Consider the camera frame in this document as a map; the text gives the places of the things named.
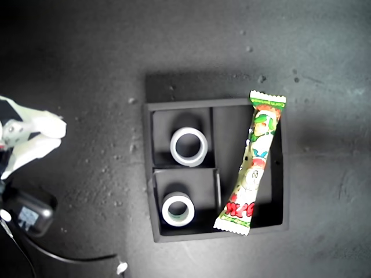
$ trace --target candy wrapper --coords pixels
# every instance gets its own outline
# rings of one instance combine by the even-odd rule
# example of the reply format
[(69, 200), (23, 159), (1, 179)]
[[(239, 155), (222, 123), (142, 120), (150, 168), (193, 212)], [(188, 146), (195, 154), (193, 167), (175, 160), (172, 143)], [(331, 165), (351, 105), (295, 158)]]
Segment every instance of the candy wrapper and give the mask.
[(255, 108), (245, 153), (239, 168), (236, 186), (224, 210), (215, 220), (214, 228), (248, 235), (257, 190), (264, 173), (274, 133), (286, 98), (257, 91), (250, 92)]
[(0, 96), (0, 177), (59, 147), (66, 123), (55, 114)]

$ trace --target white tape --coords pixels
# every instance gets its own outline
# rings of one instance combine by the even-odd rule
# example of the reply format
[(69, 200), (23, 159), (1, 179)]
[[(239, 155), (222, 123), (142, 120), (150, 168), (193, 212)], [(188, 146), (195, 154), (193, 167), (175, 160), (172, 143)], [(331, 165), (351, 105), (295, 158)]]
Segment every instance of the white tape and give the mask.
[[(180, 137), (186, 134), (195, 135), (200, 141), (199, 151), (196, 153), (196, 155), (189, 158), (181, 156), (176, 151), (176, 143), (178, 142)], [(201, 131), (194, 129), (193, 127), (183, 127), (181, 129), (178, 129), (174, 133), (170, 142), (170, 152), (177, 163), (188, 167), (196, 167), (199, 166), (205, 159), (205, 156), (208, 152), (208, 141), (206, 140), (205, 135), (201, 133)]]
[[(187, 206), (184, 213), (180, 215), (174, 215), (169, 211), (169, 207), (175, 202), (182, 202)], [(194, 216), (195, 207), (187, 194), (181, 192), (173, 192), (168, 194), (164, 198), (162, 205), (162, 217), (169, 225), (174, 227), (185, 226), (192, 221)]]

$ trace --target cartoon character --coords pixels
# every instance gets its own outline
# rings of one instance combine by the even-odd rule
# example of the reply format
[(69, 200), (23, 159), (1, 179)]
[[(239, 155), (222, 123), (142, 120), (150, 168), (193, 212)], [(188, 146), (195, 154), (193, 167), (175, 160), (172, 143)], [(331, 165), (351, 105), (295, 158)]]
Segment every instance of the cartoon character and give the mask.
[(254, 123), (251, 142), (255, 142), (260, 136), (273, 134), (277, 125), (276, 114), (273, 111), (259, 111), (255, 116)]
[(245, 190), (256, 191), (259, 187), (263, 173), (263, 169), (249, 169), (246, 172), (245, 182), (242, 183), (242, 187)]

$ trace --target roll of tape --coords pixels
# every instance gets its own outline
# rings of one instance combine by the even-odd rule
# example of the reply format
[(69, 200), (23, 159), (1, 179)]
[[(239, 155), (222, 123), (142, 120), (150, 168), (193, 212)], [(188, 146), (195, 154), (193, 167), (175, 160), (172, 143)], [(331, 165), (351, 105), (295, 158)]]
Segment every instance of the roll of tape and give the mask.
[[(180, 215), (174, 215), (169, 211), (169, 207), (175, 202), (182, 202), (187, 206), (184, 213)], [(162, 205), (162, 217), (164, 218), (166, 223), (174, 227), (182, 227), (190, 223), (194, 216), (195, 207), (187, 194), (184, 194), (182, 192), (173, 192), (166, 195)]]
[[(191, 156), (189, 158), (181, 156), (176, 151), (176, 143), (178, 142), (180, 137), (186, 134), (195, 135), (200, 141), (199, 151), (194, 156)], [(206, 157), (206, 154), (208, 152), (208, 141), (201, 131), (194, 129), (193, 127), (183, 127), (181, 129), (178, 129), (174, 133), (170, 142), (170, 152), (177, 163), (188, 167), (196, 167), (199, 166)]]

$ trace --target snack packaging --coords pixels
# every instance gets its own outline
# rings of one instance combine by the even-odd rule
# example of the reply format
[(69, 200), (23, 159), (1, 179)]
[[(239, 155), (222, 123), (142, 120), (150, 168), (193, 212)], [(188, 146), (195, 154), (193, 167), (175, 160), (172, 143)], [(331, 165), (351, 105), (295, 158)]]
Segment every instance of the snack packaging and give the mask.
[(250, 92), (255, 108), (236, 186), (214, 228), (248, 235), (256, 195), (286, 98)]

